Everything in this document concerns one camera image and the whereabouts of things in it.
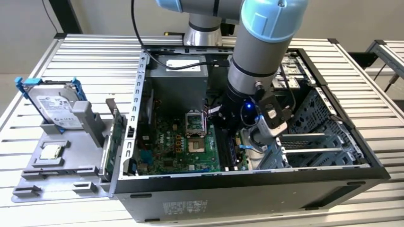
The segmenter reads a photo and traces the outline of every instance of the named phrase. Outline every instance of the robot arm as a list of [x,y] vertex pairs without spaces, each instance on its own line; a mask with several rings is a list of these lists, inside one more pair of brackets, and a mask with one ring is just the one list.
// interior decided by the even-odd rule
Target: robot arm
[[241,6],[226,94],[218,116],[229,133],[236,133],[242,122],[244,126],[257,124],[261,134],[276,136],[286,129],[285,121],[292,111],[280,109],[268,89],[300,28],[308,0],[157,0],[157,4],[173,11],[230,19],[237,18]]

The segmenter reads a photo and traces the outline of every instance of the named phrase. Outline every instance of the power cable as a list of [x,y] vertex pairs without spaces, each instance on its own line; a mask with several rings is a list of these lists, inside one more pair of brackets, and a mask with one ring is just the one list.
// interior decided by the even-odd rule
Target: power cable
[[162,62],[160,62],[153,56],[152,54],[149,53],[149,51],[146,50],[146,48],[144,47],[144,44],[142,44],[142,40],[140,38],[140,35],[138,35],[138,31],[137,31],[137,26],[136,26],[136,21],[134,21],[134,0],[130,0],[130,18],[132,18],[132,25],[133,25],[133,30],[134,30],[134,34],[136,34],[136,38],[138,40],[138,44],[140,44],[140,47],[141,49],[144,50],[144,52],[149,55],[150,59],[153,59],[153,61],[161,65],[164,68],[169,69],[169,70],[182,70],[182,69],[186,69],[186,68],[192,68],[194,66],[200,66],[200,65],[218,65],[218,62],[217,61],[212,61],[212,62],[198,62],[198,63],[194,63],[194,64],[190,64],[190,65],[185,65],[185,66],[180,66],[180,67],[170,67],[168,65],[165,65]]
[[53,21],[52,21],[52,19],[50,19],[50,16],[49,16],[49,13],[48,13],[48,10],[46,10],[46,7],[45,7],[44,0],[41,0],[41,1],[42,1],[42,6],[44,6],[44,10],[45,10],[48,19],[49,19],[49,21],[50,21],[50,23],[52,23],[52,26],[53,26],[53,28],[54,28],[54,31],[56,31],[56,33],[57,33],[57,29],[56,29],[56,26],[54,26]]

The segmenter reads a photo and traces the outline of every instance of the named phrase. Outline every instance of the black cable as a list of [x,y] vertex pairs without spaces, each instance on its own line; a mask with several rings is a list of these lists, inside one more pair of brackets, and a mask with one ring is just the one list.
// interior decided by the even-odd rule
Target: black cable
[[42,1],[42,5],[44,5],[44,9],[45,9],[45,13],[46,13],[46,16],[48,16],[48,18],[49,18],[49,21],[50,21],[50,23],[52,23],[52,26],[53,26],[53,28],[54,28],[54,31],[56,31],[56,33],[57,33],[57,29],[56,29],[56,26],[54,26],[54,24],[53,24],[53,21],[52,21],[52,19],[50,19],[50,16],[49,16],[49,14],[48,14],[48,10],[46,10],[46,7],[45,7],[45,3],[44,3],[44,0],[41,0]]
[[373,79],[373,81],[376,81],[376,78],[377,78],[377,76],[380,75],[380,73],[381,73],[381,71],[382,71],[382,69],[384,69],[384,67],[386,66],[386,64],[384,64],[384,66],[381,67],[381,69],[380,69],[380,71],[378,71],[378,73],[376,74],[376,76],[374,76],[374,79]]
[[389,90],[390,86],[392,86],[392,84],[388,84],[388,86],[386,86],[384,92],[386,92],[386,91]]
[[194,64],[190,64],[190,65],[185,65],[185,66],[181,66],[181,67],[170,67],[168,65],[165,65],[162,62],[160,62],[153,56],[152,54],[149,53],[149,51],[145,49],[144,47],[144,44],[142,44],[142,41],[141,41],[141,38],[140,38],[140,35],[138,35],[138,31],[137,31],[137,26],[136,26],[136,21],[134,21],[134,0],[130,0],[130,18],[132,18],[132,25],[133,25],[133,30],[134,30],[134,34],[136,34],[136,38],[138,40],[138,44],[140,44],[140,47],[141,49],[144,50],[144,52],[149,55],[150,59],[153,59],[153,61],[161,65],[164,68],[169,69],[169,70],[182,70],[182,69],[186,69],[186,68],[190,68],[190,67],[194,67],[194,66],[200,66],[200,65],[216,65],[217,62],[216,61],[212,61],[212,62],[198,62],[198,63],[194,63]]
[[280,65],[280,74],[282,75],[282,78],[284,78],[284,81],[285,81],[285,87],[288,88],[288,90],[290,92],[290,95],[292,95],[293,105],[292,105],[290,111],[293,112],[293,110],[296,108],[296,98],[294,98],[294,94],[293,94],[293,91],[292,91],[290,86],[289,86],[288,79],[285,77],[285,71],[284,71],[282,65]]

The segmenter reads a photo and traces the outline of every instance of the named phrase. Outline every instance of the blue robot arm cap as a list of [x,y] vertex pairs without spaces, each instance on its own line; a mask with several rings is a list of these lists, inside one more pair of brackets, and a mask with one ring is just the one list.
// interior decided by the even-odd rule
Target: blue robot arm cap
[[248,32],[260,40],[278,43],[300,29],[308,0],[245,0],[241,21]]
[[182,12],[180,0],[156,0],[157,5],[170,11]]

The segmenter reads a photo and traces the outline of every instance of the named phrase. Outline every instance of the hard drive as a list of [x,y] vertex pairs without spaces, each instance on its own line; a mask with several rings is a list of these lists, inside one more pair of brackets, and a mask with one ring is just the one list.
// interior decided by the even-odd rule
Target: hard drive
[[44,122],[56,124],[66,130],[82,129],[77,117],[70,112],[76,101],[85,101],[78,80],[42,81],[26,79],[24,83],[16,81],[17,88],[26,99],[30,100]]

